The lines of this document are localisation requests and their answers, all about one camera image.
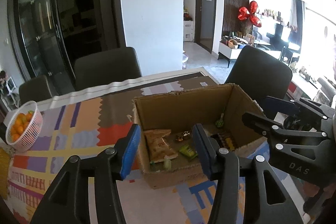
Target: foil balloon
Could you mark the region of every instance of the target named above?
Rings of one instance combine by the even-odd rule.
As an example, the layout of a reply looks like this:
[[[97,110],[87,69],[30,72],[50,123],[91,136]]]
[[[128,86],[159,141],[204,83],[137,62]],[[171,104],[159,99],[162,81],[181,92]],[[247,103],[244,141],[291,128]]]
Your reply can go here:
[[[254,14],[258,9],[258,4],[256,1],[252,0],[250,3],[250,13]]]
[[[250,21],[254,26],[261,27],[261,21],[256,15],[250,15]]]
[[[240,21],[246,20],[250,16],[250,12],[246,7],[240,7],[238,11],[238,19]]]

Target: tiled floor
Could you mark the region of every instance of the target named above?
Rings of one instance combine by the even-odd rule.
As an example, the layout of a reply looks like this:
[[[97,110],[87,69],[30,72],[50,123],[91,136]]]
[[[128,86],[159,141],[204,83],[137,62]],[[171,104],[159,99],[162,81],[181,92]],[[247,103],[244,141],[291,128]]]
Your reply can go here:
[[[231,62],[230,67],[227,68],[226,60],[217,60],[215,56],[194,42],[184,42],[183,49],[188,55],[186,68],[204,67],[221,84],[225,82],[234,65],[234,62]]]

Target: colorful tablecloth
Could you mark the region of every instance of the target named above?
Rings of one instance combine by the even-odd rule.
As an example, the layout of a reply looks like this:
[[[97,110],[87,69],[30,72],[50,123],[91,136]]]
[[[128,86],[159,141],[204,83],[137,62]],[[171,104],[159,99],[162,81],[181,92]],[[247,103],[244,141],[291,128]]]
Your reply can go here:
[[[196,77],[46,110],[39,138],[29,151],[17,153],[9,168],[8,204],[14,216],[21,224],[30,222],[43,194],[71,155],[79,155],[82,159],[96,156],[124,137],[132,125],[131,100],[134,97],[215,84],[208,76]],[[268,159],[267,143],[261,145],[256,154]],[[282,171],[276,170],[276,173],[304,216],[304,200],[293,180]],[[241,178],[237,223],[243,220],[244,186]],[[153,190],[143,180],[135,162],[126,180],[118,182],[118,191],[127,223],[201,224],[209,219],[216,182],[193,180]],[[93,180],[89,180],[89,209],[91,224],[96,224]]]

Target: black chair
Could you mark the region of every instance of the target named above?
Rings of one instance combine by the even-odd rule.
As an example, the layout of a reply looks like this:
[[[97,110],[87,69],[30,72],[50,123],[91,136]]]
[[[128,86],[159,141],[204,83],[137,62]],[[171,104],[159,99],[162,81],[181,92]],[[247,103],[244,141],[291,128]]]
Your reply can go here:
[[[20,103],[28,101],[40,102],[53,97],[48,79],[45,75],[39,75],[23,83],[19,87]]]
[[[141,77],[132,47],[116,48],[81,57],[75,62],[76,90]]]
[[[292,70],[284,63],[254,47],[244,47],[225,83],[239,85],[252,100],[266,96],[283,99],[292,80]],[[276,113],[265,111],[274,119]]]

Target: white plastic basket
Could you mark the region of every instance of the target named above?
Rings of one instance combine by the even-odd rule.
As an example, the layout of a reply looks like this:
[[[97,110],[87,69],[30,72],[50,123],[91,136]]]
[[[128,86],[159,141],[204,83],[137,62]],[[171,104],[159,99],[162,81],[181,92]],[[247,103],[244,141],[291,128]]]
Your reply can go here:
[[[12,142],[11,128],[15,123],[16,117],[19,115],[19,113],[27,114],[30,110],[34,111],[34,114],[29,122],[29,125],[22,133],[20,138],[18,138],[15,142]],[[31,148],[31,146],[37,140],[41,132],[42,125],[43,119],[41,112],[37,108],[37,103],[34,101],[26,102],[16,111],[16,113],[11,118],[6,130],[6,141],[9,145],[13,146],[19,152],[25,152],[29,148]]]

